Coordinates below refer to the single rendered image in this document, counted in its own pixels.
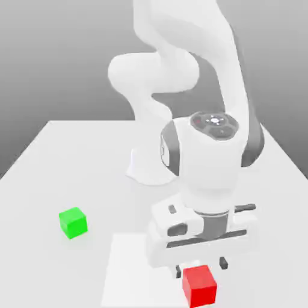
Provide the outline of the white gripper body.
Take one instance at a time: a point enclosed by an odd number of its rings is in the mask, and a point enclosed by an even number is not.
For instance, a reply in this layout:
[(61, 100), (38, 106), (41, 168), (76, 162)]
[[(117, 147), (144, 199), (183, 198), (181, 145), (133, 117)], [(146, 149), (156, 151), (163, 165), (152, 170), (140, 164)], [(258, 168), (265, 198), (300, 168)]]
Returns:
[(150, 222), (146, 237), (146, 256), (152, 267), (175, 266), (198, 260), (212, 262), (219, 257), (245, 254), (257, 249), (257, 217), (252, 213), (236, 213), (231, 230), (222, 237), (203, 241), (199, 238), (168, 241)]

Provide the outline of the small red cube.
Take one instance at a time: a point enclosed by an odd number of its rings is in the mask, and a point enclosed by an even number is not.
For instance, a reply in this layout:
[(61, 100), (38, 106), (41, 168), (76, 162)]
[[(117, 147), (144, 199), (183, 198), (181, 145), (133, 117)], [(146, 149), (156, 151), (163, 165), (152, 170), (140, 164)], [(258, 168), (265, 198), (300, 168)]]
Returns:
[(216, 301), (217, 283), (207, 265), (185, 268), (182, 289), (189, 308), (214, 304)]

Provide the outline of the small green cube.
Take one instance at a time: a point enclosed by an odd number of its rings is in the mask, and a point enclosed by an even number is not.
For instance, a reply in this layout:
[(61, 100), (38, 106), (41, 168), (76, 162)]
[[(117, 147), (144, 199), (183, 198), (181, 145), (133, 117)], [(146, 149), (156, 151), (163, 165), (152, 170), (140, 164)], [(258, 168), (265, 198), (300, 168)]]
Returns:
[(87, 217), (78, 207), (68, 209), (58, 214), (60, 227), (64, 234), (73, 239), (88, 231)]

